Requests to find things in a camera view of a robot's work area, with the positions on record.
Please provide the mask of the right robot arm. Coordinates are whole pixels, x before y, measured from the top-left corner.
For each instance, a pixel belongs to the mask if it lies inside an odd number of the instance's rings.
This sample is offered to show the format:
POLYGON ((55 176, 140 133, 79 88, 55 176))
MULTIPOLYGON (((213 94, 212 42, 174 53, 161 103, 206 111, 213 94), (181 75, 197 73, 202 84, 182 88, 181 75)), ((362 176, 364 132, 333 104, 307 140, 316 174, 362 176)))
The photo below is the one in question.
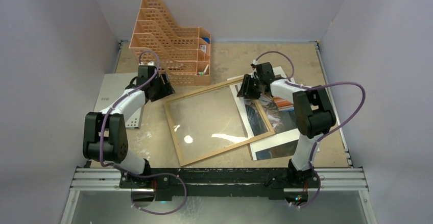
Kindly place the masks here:
POLYGON ((253 73, 244 75, 237 97, 250 100, 263 95, 279 97, 294 106, 295 123, 300 136, 288 162, 286 179, 294 187, 313 177, 313 160, 320 136, 336 124, 336 116, 325 88, 308 87, 275 77, 269 62, 252 63, 253 73))

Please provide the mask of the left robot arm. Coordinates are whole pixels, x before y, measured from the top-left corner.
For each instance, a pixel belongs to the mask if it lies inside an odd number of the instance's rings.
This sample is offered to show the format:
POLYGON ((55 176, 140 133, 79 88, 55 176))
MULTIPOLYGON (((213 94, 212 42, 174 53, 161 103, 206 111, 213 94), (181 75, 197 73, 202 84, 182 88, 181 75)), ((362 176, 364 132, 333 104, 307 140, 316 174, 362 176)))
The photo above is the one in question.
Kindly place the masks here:
POLYGON ((150 163, 136 156, 128 145, 126 121, 148 102, 155 102, 175 91, 167 74, 158 72, 154 62, 139 65, 137 76, 122 95, 99 112, 89 112, 84 120, 83 156, 113 166, 132 176, 140 188, 152 182, 150 163))

